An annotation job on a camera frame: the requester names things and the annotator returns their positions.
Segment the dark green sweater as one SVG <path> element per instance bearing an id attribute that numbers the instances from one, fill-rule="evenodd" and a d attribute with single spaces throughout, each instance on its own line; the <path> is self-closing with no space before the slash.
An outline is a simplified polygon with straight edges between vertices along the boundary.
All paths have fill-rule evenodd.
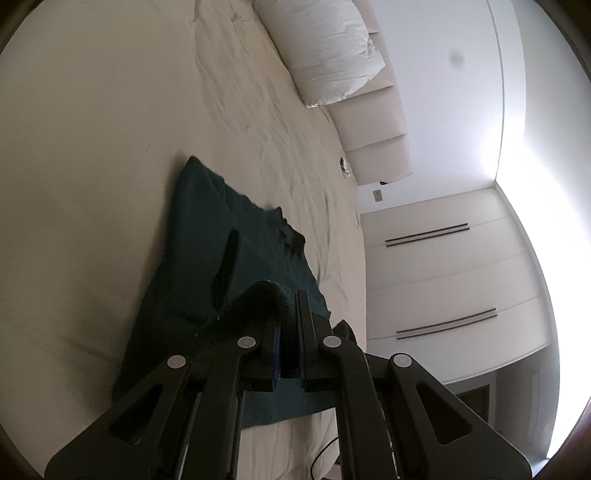
<path id="1" fill-rule="evenodd" d="M 305 238 L 280 208 L 264 210 L 197 158 L 187 160 L 169 205 L 164 252 L 140 303 L 120 373 L 118 401 L 172 355 L 206 357 L 250 326 L 280 322 L 297 342 L 296 294 L 331 315 Z"/>

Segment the white wardrobe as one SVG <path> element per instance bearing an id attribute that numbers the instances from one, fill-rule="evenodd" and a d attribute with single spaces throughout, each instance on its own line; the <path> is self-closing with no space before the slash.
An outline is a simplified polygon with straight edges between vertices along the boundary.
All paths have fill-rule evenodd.
<path id="1" fill-rule="evenodd" d="M 362 226 L 370 353 L 407 353 L 454 383 L 552 343 L 533 255 L 496 190 L 366 213 Z"/>

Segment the small white item on bed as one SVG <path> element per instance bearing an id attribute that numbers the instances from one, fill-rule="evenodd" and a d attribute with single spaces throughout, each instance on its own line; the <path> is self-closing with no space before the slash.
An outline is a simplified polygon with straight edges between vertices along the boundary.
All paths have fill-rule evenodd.
<path id="1" fill-rule="evenodd" d="M 346 176 L 346 178 L 349 178 L 352 176 L 352 172 L 349 169 L 349 163 L 348 163 L 348 161 L 346 161 L 345 157 L 339 158 L 339 168 L 341 168 L 342 174 L 344 174 Z"/>

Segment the beige padded headboard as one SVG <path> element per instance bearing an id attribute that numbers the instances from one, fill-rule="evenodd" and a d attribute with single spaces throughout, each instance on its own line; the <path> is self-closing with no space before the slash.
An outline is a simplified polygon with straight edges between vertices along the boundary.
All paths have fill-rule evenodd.
<path id="1" fill-rule="evenodd" d="M 394 67 L 383 35 L 370 34 L 382 54 L 384 68 L 361 90 L 329 105 L 356 182 L 393 183 L 412 174 L 407 124 Z"/>

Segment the beige bed sheet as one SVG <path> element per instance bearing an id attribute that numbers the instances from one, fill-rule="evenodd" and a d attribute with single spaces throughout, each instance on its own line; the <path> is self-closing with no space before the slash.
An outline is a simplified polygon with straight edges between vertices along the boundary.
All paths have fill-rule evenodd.
<path id="1" fill-rule="evenodd" d="M 1 55 L 1 423 L 35 472 L 102 414 L 197 157 L 304 235 L 366 337 L 356 180 L 248 1 L 44 1 Z"/>

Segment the white pillow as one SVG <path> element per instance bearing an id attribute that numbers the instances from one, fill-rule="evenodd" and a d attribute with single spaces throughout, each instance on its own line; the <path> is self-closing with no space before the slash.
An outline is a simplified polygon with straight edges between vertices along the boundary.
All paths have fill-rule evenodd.
<path id="1" fill-rule="evenodd" d="M 352 1 L 254 1 L 304 105 L 338 103 L 386 66 Z"/>

